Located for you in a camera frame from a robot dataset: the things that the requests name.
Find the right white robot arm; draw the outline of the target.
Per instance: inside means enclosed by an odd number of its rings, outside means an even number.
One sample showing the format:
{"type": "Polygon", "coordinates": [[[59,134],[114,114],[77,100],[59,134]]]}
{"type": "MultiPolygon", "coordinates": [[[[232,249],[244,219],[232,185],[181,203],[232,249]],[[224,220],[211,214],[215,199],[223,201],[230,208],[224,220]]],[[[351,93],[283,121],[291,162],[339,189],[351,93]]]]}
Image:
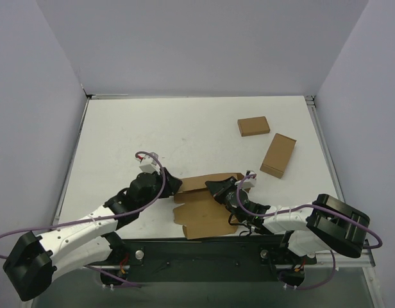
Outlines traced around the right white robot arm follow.
{"type": "Polygon", "coordinates": [[[262,205],[248,196],[248,189],[256,185],[253,172],[241,180],[231,176],[205,185],[212,198],[230,213],[230,225],[260,235],[284,235],[283,247],[299,257],[325,250],[354,259],[362,254],[369,217],[328,194],[319,194],[306,205],[262,205]]]}

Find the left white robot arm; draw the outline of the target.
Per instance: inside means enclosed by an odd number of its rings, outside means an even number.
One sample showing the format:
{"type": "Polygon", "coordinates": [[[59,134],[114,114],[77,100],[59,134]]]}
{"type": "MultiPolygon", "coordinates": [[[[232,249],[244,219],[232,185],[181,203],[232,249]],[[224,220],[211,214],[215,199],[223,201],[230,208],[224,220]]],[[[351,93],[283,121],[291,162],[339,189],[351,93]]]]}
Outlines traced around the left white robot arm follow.
{"type": "Polygon", "coordinates": [[[57,278],[88,264],[120,262],[126,248],[116,231],[157,199],[174,196],[181,185],[166,168],[140,173],[129,187],[83,218],[47,227],[38,235],[21,235],[3,264],[20,299],[38,297],[57,278]]]}

